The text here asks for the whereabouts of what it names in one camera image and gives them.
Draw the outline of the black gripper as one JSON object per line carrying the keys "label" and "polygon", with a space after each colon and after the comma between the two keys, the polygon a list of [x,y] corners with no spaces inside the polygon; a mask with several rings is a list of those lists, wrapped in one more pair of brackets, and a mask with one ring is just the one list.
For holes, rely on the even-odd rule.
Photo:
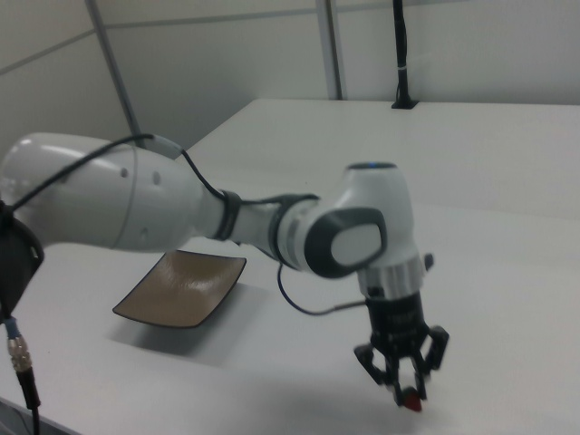
{"label": "black gripper", "polygon": [[[438,325],[427,332],[419,292],[396,300],[368,298],[365,303],[372,329],[371,343],[353,349],[356,359],[378,385],[384,385],[392,393],[396,405],[402,406],[404,399],[399,380],[399,362],[395,361],[392,365],[391,358],[410,357],[417,393],[425,401],[426,381],[430,373],[437,371],[442,364],[449,333]],[[423,356],[421,346],[427,338],[430,338],[430,347],[427,355]],[[373,362],[375,349],[385,356],[383,369]]]}

